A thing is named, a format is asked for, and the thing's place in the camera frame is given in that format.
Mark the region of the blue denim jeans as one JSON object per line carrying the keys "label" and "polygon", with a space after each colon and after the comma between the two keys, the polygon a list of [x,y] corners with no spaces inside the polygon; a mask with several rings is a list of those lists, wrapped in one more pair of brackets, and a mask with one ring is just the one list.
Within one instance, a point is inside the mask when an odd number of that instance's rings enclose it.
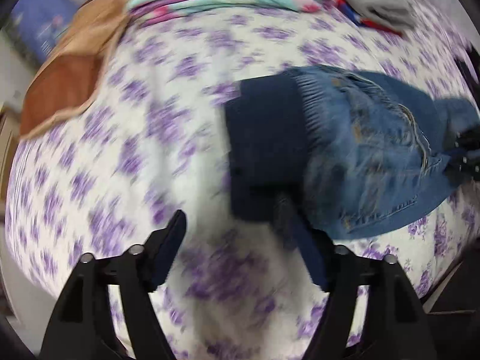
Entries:
{"label": "blue denim jeans", "polygon": [[241,81],[224,121],[235,216],[271,222],[289,197],[314,228],[357,239],[425,217],[466,181],[455,141],[479,113],[466,98],[316,65]]}

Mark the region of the purple floral bed sheet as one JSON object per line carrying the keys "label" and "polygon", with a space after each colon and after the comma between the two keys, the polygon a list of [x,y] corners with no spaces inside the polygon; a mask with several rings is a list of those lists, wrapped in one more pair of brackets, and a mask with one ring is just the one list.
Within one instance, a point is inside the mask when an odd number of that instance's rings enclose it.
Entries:
{"label": "purple floral bed sheet", "polygon": [[176,356],[300,359],[327,297],[269,226],[230,216],[221,104],[236,80],[314,63],[467,95],[454,62],[465,38],[412,4],[405,37],[357,29],[335,9],[235,7],[130,27],[94,103],[16,152],[6,242],[20,271],[57,296],[83,253],[120,254],[182,209],[185,243],[151,297]]}

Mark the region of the red blue folded garment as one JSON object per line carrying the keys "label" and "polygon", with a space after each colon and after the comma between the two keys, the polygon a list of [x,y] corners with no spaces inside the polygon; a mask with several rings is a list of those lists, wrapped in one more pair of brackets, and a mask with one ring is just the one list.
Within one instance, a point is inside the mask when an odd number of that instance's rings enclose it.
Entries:
{"label": "red blue folded garment", "polygon": [[336,0],[335,5],[336,8],[357,27],[375,29],[380,32],[391,33],[397,36],[403,35],[401,32],[395,31],[389,27],[385,27],[382,24],[359,15],[345,0]]}

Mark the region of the blue wall poster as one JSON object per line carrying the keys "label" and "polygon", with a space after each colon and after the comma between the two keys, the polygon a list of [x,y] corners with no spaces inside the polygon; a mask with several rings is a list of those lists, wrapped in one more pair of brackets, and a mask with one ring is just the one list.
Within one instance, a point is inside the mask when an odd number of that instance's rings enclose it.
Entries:
{"label": "blue wall poster", "polygon": [[3,31],[21,57],[39,68],[67,31],[77,9],[72,0],[19,0]]}

